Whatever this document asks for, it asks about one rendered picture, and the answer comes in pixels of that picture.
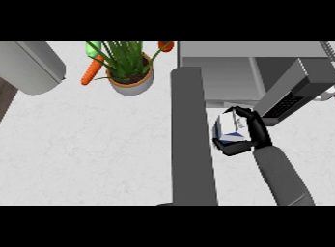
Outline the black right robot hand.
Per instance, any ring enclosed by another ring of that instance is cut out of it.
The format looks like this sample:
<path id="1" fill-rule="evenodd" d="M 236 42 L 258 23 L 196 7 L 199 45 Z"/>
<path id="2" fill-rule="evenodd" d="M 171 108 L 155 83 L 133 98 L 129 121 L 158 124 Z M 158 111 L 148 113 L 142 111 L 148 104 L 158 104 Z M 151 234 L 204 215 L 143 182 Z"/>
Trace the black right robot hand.
<path id="1" fill-rule="evenodd" d="M 257 150 L 272 145 L 272 137 L 258 113 L 250 108 L 242 108 L 239 106 L 230 107 L 223 113 L 230 111 L 233 111 L 239 117 L 247 119 L 250 140 L 223 143 L 213 137 L 213 144 L 226 156 L 235 156 L 251 151 L 251 149 Z"/>

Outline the white and blue milk carton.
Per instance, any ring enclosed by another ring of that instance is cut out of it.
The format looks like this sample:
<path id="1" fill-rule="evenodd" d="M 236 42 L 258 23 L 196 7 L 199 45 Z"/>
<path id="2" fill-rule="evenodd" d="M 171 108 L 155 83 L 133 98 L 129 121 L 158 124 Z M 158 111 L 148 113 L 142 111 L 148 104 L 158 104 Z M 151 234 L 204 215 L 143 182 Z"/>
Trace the white and blue milk carton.
<path id="1" fill-rule="evenodd" d="M 213 137 L 223 143 L 250 140 L 247 119 L 239 117 L 233 111 L 219 115 L 213 127 Z"/>

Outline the dark grey microwave door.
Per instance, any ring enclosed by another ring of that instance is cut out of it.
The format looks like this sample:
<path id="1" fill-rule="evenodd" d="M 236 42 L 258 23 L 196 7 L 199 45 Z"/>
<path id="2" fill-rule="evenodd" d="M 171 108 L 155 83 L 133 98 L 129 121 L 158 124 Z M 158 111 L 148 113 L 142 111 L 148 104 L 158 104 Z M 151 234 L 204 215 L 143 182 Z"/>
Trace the dark grey microwave door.
<path id="1" fill-rule="evenodd" d="M 174 206 L 216 206 L 217 190 L 201 68 L 171 71 L 171 180 Z"/>

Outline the grey microwave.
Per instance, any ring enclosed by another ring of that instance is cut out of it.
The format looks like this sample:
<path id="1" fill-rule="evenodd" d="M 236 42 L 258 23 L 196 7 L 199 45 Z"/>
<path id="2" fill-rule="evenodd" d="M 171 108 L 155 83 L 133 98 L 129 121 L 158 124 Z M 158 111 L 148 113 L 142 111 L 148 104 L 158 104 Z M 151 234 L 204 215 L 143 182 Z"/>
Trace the grey microwave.
<path id="1" fill-rule="evenodd" d="M 335 96 L 335 41 L 180 41 L 177 66 L 201 68 L 207 107 L 253 108 L 267 126 Z"/>

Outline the potted green plant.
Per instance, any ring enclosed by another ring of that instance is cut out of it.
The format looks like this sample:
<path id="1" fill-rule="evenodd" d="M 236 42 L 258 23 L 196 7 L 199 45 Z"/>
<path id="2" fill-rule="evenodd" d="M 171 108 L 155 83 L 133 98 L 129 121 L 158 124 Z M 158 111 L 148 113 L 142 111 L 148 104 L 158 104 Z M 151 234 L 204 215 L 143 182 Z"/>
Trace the potted green plant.
<path id="1" fill-rule="evenodd" d="M 154 60 L 160 51 L 148 56 L 140 41 L 104 41 L 101 52 L 105 79 L 115 92 L 124 96 L 142 94 L 154 80 Z"/>

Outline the orange carrot with green top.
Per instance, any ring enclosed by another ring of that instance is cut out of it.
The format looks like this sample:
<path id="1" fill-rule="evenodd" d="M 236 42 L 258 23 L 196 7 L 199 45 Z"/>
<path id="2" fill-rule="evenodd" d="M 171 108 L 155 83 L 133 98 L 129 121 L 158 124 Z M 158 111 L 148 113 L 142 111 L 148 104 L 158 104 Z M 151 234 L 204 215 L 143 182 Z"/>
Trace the orange carrot with green top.
<path id="1" fill-rule="evenodd" d="M 84 75 L 81 77 L 81 84 L 87 85 L 90 81 L 95 79 L 95 76 L 102 68 L 105 58 L 99 54 L 96 48 L 102 48 L 102 43 L 99 41 L 92 41 L 86 44 L 86 55 L 92 58 L 92 64 L 87 67 Z"/>

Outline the pale grey rounded appliance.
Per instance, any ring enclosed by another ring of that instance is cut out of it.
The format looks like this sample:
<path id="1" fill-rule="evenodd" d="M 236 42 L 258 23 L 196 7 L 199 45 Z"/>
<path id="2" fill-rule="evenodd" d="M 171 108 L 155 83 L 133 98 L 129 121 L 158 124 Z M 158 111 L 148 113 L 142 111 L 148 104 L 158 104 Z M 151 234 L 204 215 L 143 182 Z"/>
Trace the pale grey rounded appliance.
<path id="1" fill-rule="evenodd" d="M 0 41 L 0 77 L 31 96 L 56 88 L 65 64 L 44 41 Z"/>

